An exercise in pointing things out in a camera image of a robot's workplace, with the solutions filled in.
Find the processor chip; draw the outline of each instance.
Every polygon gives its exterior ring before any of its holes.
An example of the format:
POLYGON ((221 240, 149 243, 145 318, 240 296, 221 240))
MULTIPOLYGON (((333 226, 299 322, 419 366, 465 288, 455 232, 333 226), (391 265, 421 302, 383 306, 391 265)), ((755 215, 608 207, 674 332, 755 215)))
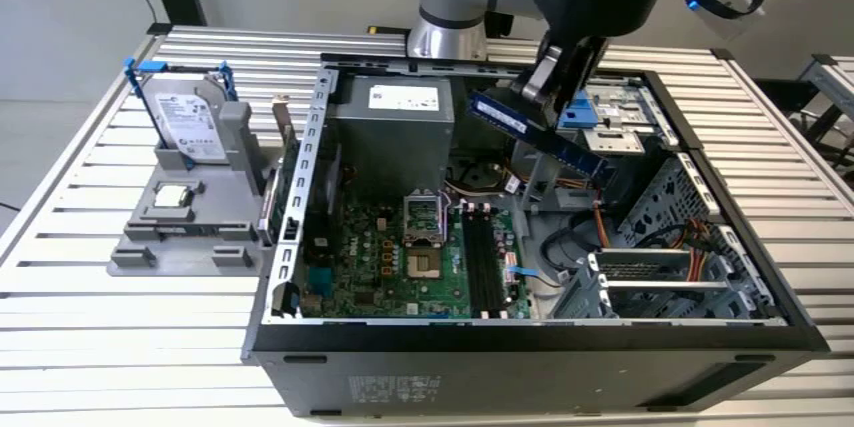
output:
POLYGON ((158 208, 180 208, 189 203, 192 192, 184 184, 161 184, 154 194, 153 206, 158 208))
POLYGON ((405 274, 415 279, 441 277, 439 249, 408 249, 405 252, 405 274))

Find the slotted metal table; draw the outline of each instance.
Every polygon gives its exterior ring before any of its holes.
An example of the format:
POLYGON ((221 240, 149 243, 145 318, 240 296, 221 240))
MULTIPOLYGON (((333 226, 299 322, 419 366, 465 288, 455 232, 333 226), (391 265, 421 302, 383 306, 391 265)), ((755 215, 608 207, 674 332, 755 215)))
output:
MULTIPOLYGON (((497 40, 489 59, 532 62, 497 40)), ((235 69, 251 125, 275 142, 271 97, 304 123, 321 52, 400 56, 393 35, 174 27, 136 57, 235 69)), ((699 414, 340 419, 340 424, 854 424, 854 199, 738 64, 707 50, 612 46, 603 67, 660 74, 832 354, 699 414)), ((295 421, 239 360, 255 278, 113 278, 105 262, 150 175, 156 135, 116 77, 0 239, 0 423, 273 425, 295 421)), ((304 422, 316 425, 315 421, 304 422)))

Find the case label sticker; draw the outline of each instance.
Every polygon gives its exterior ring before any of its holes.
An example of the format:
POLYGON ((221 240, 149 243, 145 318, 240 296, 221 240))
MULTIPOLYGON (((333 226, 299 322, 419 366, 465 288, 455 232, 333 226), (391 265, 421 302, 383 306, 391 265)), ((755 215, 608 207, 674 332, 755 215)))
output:
POLYGON ((507 179, 507 184, 504 185, 504 190, 511 193, 515 194, 516 190, 519 190, 519 177, 516 177, 515 175, 509 175, 509 179, 507 179))
POLYGON ((440 375, 351 375, 349 393, 359 404, 435 402, 440 375))
POLYGON ((368 109, 439 111, 439 89, 405 85, 371 87, 368 109))

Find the open computer tower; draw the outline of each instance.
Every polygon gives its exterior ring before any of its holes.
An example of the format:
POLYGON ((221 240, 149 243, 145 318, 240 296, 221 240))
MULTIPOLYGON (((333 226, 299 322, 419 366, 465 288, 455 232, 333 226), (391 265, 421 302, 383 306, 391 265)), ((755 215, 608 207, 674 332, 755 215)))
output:
POLYGON ((700 410, 827 350, 655 73, 549 120, 592 185, 469 100, 519 72, 323 56, 244 349, 297 416, 700 410))

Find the ram slot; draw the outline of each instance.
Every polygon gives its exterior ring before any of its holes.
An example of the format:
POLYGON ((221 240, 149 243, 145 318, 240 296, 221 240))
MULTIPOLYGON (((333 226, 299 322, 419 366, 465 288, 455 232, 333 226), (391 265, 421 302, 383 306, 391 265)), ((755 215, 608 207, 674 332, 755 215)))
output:
POLYGON ((475 317, 491 317, 503 309, 501 283, 496 261, 492 223, 488 212, 463 213, 463 246, 468 271, 468 293, 475 317))

